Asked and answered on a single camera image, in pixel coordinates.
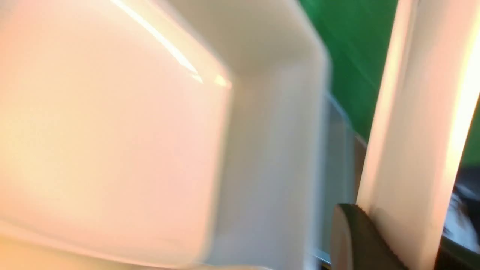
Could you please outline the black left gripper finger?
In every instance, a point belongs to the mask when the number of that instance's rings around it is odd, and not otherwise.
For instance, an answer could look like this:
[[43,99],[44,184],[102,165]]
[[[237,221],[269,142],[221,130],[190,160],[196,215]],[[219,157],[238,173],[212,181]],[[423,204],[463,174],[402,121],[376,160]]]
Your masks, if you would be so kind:
[[356,204],[334,207],[330,239],[333,270],[406,270],[370,217]]

